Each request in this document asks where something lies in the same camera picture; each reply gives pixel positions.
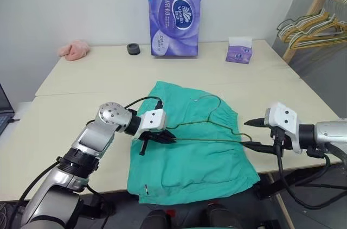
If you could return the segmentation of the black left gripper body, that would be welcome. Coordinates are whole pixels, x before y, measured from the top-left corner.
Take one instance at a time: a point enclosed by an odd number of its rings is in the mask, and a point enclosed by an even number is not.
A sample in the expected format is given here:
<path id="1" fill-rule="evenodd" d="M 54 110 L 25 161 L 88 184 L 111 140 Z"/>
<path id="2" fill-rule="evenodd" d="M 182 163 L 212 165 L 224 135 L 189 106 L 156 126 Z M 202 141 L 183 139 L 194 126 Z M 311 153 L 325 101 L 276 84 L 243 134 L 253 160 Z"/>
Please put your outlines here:
<path id="1" fill-rule="evenodd" d="M 157 132 L 152 132 L 152 131 L 145 131 L 143 132 L 139 138 L 141 141 L 154 141 L 157 143 L 165 143 L 166 139 L 164 136 L 164 131 L 157 131 Z"/>

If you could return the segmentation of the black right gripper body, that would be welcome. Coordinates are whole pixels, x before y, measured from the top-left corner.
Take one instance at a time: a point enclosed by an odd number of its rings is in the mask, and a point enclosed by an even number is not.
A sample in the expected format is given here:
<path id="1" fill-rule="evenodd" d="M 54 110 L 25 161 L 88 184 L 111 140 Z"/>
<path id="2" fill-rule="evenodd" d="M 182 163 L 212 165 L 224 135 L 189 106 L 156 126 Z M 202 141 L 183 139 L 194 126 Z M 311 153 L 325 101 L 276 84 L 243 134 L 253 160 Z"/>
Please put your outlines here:
<path id="1" fill-rule="evenodd" d="M 279 127 L 271 129 L 271 137 L 273 139 L 273 147 L 276 156 L 282 156 L 282 148 L 285 140 L 285 131 Z"/>

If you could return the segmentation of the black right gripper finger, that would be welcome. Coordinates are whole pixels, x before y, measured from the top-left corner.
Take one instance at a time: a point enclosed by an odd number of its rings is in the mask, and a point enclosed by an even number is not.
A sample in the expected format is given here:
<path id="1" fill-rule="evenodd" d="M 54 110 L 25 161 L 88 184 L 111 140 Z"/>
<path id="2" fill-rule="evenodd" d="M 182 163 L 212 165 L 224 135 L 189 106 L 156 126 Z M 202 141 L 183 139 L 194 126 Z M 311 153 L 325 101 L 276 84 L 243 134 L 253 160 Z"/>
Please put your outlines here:
<path id="1" fill-rule="evenodd" d="M 244 122 L 244 125 L 248 126 L 254 126 L 254 127 L 265 127 L 265 119 L 264 118 L 256 118 L 256 119 L 251 119 L 246 122 Z"/>
<path id="2" fill-rule="evenodd" d="M 263 145 L 260 142 L 243 142 L 243 146 L 264 154 L 276 154 L 276 150 L 274 146 L 271 145 Z"/>

